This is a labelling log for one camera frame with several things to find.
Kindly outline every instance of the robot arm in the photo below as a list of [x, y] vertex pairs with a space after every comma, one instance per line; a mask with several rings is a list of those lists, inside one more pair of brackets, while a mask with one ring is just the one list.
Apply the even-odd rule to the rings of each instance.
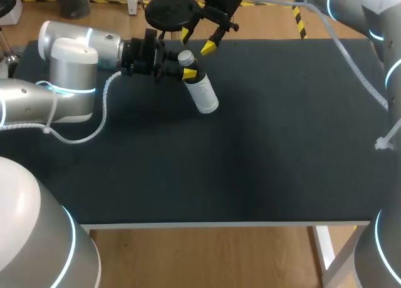
[[71, 39], [58, 39], [50, 54], [50, 83], [0, 80], [0, 125], [46, 123], [56, 102], [53, 122], [83, 122], [92, 115], [98, 53]]

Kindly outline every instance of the table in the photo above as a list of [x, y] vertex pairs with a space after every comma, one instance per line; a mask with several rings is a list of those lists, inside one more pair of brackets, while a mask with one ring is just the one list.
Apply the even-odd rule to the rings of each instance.
[[[368, 41], [345, 44], [384, 93]], [[15, 131], [1, 136], [0, 155], [31, 170], [92, 229], [366, 224], [375, 216], [395, 173], [395, 156], [373, 147], [387, 114], [331, 41], [226, 41], [200, 64], [221, 102], [214, 114], [198, 114], [178, 82], [124, 77], [110, 90], [97, 139], [68, 146]], [[99, 72], [99, 86], [109, 75]], [[16, 77], [48, 79], [35, 43]], [[99, 119], [96, 105], [89, 122], [55, 128], [79, 138]]]

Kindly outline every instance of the black round base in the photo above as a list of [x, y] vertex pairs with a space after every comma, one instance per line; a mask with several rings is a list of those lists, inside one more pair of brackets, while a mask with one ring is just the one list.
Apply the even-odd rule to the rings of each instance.
[[151, 0], [145, 9], [146, 21], [161, 31], [180, 31], [189, 24], [199, 5], [195, 0]]

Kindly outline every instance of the yellow and black tape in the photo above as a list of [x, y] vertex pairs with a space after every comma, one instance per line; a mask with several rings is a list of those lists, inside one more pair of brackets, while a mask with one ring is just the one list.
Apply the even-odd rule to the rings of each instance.
[[[55, 0], [21, 0], [22, 2], [55, 2]], [[91, 3], [107, 3], [107, 4], [127, 4], [126, 1], [119, 0], [89, 0]], [[264, 2], [241, 2], [241, 6], [274, 6], [275, 4], [264, 3]]]
[[301, 39], [307, 39], [308, 35], [306, 34], [305, 25], [303, 24], [303, 21], [301, 18], [301, 11], [299, 10], [299, 7], [293, 6], [293, 12], [294, 12], [296, 24], [298, 25], [298, 31], [299, 31], [299, 35], [301, 36]]
[[[22, 2], [29, 3], [43, 3], [43, 2], [55, 2], [55, 0], [21, 0]], [[118, 0], [89, 0], [91, 3], [108, 3], [108, 4], [127, 4], [126, 1], [118, 1]], [[251, 7], [251, 6], [275, 6], [276, 4], [265, 3], [265, 2], [241, 2], [242, 7]], [[307, 39], [305, 26], [301, 19], [301, 13], [299, 11], [299, 7], [293, 6], [294, 17], [296, 20], [296, 24], [298, 25], [299, 35], [301, 39]]]

